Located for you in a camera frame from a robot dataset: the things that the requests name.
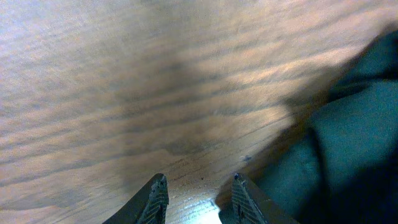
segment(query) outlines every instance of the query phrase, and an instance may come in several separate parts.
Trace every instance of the wooden table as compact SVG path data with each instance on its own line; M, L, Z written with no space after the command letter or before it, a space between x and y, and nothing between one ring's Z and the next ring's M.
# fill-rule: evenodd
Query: wooden table
M162 172L167 223L216 223L232 175L297 139L296 122L397 11L396 0L2 1L0 222L101 223Z

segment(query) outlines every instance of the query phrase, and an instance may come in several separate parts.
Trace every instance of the dark green clothing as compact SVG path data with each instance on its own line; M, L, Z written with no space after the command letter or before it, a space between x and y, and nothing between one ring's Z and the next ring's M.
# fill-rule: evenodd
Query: dark green clothing
M257 185L303 224L398 223L397 71L394 32L330 90L307 135Z

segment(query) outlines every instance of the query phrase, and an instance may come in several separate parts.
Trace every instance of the garment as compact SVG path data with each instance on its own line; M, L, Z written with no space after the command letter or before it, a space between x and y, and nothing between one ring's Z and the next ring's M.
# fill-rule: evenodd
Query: garment
M398 31L370 46L257 185L302 224L396 223L397 73Z

